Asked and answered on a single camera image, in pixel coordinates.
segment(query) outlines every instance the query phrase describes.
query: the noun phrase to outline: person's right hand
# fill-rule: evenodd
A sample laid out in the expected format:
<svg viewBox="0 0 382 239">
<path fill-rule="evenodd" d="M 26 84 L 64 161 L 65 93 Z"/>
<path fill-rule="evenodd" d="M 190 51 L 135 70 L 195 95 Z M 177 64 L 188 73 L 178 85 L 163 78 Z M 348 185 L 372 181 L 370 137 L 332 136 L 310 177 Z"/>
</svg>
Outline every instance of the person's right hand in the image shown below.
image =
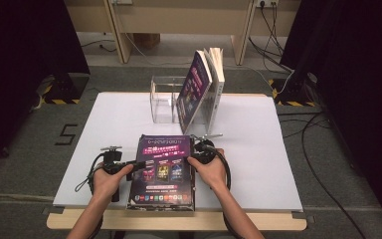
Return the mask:
<svg viewBox="0 0 382 239">
<path fill-rule="evenodd" d="M 217 149 L 222 155 L 224 150 Z M 196 158 L 189 156 L 188 162 L 195 167 L 203 181 L 211 188 L 226 185 L 226 171 L 221 159 L 216 156 L 210 163 L 202 164 Z"/>
</svg>

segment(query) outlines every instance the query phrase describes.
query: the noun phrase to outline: black stand base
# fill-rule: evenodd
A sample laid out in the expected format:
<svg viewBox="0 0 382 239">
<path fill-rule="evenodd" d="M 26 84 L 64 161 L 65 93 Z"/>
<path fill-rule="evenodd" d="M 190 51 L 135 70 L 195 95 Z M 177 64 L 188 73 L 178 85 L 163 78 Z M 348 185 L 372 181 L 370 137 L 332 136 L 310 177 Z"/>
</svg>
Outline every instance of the black stand base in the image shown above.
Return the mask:
<svg viewBox="0 0 382 239">
<path fill-rule="evenodd" d="M 290 84 L 285 85 L 285 82 L 286 79 L 270 80 L 275 104 L 293 107 L 314 107 L 311 93 L 306 84 L 293 86 Z"/>
<path fill-rule="evenodd" d="M 53 80 L 42 95 L 46 104 L 78 104 L 80 97 L 89 81 L 89 76 L 70 77 L 71 83 L 60 83 Z"/>
</svg>

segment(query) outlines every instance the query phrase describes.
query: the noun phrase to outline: hand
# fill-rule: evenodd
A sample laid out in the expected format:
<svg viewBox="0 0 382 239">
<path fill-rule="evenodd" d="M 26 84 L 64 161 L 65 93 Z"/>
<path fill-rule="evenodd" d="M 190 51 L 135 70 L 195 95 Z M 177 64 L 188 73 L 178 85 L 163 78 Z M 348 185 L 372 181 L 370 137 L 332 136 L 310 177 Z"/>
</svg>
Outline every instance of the hand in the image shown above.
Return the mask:
<svg viewBox="0 0 382 239">
<path fill-rule="evenodd" d="M 224 150 L 217 149 L 222 155 Z M 197 169 L 203 181 L 211 188 L 226 186 L 226 171 L 221 159 L 216 156 L 210 163 L 202 164 L 194 157 L 188 157 L 188 162 Z"/>
<path fill-rule="evenodd" d="M 94 185 L 95 192 L 94 197 L 99 197 L 104 200 L 111 200 L 111 197 L 116 193 L 119 188 L 120 180 L 129 174 L 133 169 L 133 165 L 125 166 L 121 171 L 114 175 L 110 175 L 103 169 L 99 169 L 95 172 Z"/>
</svg>

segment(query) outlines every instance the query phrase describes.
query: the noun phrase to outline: gray carpet floor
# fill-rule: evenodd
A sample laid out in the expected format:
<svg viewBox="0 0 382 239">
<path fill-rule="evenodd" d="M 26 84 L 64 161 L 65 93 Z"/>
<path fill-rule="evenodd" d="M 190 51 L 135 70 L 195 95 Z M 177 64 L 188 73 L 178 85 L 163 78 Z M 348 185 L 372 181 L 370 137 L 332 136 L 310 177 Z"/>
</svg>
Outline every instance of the gray carpet floor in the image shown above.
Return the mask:
<svg viewBox="0 0 382 239">
<path fill-rule="evenodd" d="M 91 67 L 92 75 L 77 105 L 42 105 L 30 113 L 0 158 L 0 238 L 64 238 L 67 231 L 47 228 L 64 173 L 99 92 L 148 92 L 152 76 L 185 76 L 186 68 Z M 263 72 L 266 79 L 282 74 Z M 270 87 L 252 70 L 225 70 L 225 93 L 271 96 Z M 300 232 L 266 231 L 267 238 L 361 238 L 355 226 L 320 183 L 345 208 L 366 238 L 382 238 L 382 208 L 367 181 L 350 165 L 325 114 L 304 134 L 301 130 L 321 107 L 277 106 L 286 151 L 308 221 Z M 74 140 L 60 136 L 74 134 Z M 314 173 L 304 157 L 303 148 Z M 100 231 L 96 238 L 110 238 Z"/>
</svg>

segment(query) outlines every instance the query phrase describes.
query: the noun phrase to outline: book cover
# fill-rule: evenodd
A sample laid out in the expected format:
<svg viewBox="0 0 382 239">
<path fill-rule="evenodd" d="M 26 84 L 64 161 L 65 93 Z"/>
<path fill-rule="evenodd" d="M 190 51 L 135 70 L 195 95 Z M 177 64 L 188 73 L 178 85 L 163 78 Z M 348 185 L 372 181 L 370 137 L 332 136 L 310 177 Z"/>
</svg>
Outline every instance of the book cover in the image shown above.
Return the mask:
<svg viewBox="0 0 382 239">
<path fill-rule="evenodd" d="M 127 209 L 194 210 L 194 170 L 185 161 L 191 153 L 189 135 L 143 135 L 137 161 L 146 167 L 133 174 Z"/>
<path fill-rule="evenodd" d="M 212 85 L 203 102 L 202 108 L 206 118 L 206 131 L 212 133 L 212 127 L 216 119 L 217 109 L 225 85 L 225 76 L 223 73 L 223 50 L 220 48 L 210 48 L 209 52 L 204 50 L 207 63 L 212 76 Z"/>
<path fill-rule="evenodd" d="M 179 124 L 184 134 L 187 133 L 190 124 L 197 115 L 211 84 L 212 77 L 204 52 L 196 51 L 176 101 Z"/>
</svg>

